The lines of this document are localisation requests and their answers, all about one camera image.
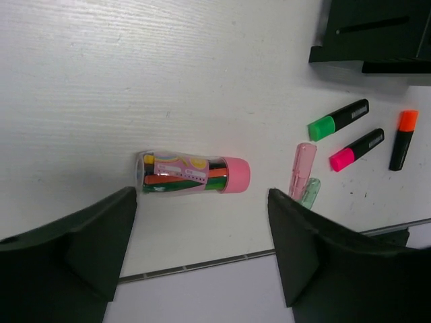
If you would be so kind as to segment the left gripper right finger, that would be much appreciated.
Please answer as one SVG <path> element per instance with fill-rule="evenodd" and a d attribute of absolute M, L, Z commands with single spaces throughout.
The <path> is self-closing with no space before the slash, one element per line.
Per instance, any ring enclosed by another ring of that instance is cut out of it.
<path fill-rule="evenodd" d="M 430 249 L 352 231 L 268 193 L 286 305 L 296 322 L 429 322 Z"/>

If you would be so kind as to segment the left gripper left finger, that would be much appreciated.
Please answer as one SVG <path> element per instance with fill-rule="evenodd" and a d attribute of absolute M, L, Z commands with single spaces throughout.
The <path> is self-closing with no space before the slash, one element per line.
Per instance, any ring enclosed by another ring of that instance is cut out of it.
<path fill-rule="evenodd" d="M 54 222 L 1 240 L 2 322 L 102 322 L 137 210 L 124 187 Z"/>

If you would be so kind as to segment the orange cap black highlighter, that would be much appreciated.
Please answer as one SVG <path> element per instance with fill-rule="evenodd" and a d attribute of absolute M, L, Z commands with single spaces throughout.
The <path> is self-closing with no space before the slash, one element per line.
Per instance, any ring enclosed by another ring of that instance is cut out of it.
<path fill-rule="evenodd" d="M 418 110 L 404 110 L 401 112 L 389 164 L 390 171 L 402 170 L 416 128 L 418 115 Z"/>

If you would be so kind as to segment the green translucent eraser pen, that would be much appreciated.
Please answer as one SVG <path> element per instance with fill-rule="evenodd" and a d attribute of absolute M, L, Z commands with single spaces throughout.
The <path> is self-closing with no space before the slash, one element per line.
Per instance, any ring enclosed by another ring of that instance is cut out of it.
<path fill-rule="evenodd" d="M 302 193 L 299 203 L 303 207 L 311 210 L 320 189 L 321 181 L 318 178 L 310 178 L 306 183 L 304 192 Z"/>

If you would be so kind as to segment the pink cap black highlighter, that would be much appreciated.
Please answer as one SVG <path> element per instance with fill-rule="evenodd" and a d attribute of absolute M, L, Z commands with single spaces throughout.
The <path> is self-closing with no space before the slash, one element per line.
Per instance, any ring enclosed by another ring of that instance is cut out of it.
<path fill-rule="evenodd" d="M 383 129 L 374 129 L 329 158 L 331 169 L 340 172 L 385 140 Z"/>

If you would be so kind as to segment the pink translucent eraser pen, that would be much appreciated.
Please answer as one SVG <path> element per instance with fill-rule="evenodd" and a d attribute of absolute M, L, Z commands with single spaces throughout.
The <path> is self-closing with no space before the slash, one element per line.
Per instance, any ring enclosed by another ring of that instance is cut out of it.
<path fill-rule="evenodd" d="M 310 178 L 317 146 L 300 143 L 296 148 L 288 195 L 295 201 L 300 200 Z"/>

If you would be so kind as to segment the pink-capped crayon tube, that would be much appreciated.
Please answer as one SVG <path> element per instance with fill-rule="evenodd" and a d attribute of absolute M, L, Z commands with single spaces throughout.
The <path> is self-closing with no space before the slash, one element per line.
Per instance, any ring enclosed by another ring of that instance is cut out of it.
<path fill-rule="evenodd" d="M 251 181 L 251 168 L 241 158 L 205 157 L 175 151 L 138 153 L 135 171 L 135 187 L 145 194 L 242 193 Z"/>

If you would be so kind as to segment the green cap black highlighter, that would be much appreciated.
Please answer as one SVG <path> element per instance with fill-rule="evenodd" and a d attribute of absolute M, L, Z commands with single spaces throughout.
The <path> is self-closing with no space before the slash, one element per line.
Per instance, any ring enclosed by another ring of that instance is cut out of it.
<path fill-rule="evenodd" d="M 352 124 L 369 113 L 369 101 L 361 99 L 336 110 L 312 123 L 308 128 L 311 141 L 317 142 Z"/>

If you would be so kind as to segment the black metal organizer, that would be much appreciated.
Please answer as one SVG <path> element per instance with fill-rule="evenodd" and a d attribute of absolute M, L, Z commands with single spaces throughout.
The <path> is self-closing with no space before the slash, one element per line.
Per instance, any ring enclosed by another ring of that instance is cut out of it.
<path fill-rule="evenodd" d="M 359 61 L 365 74 L 430 73 L 430 2 L 324 1 L 309 63 Z"/>

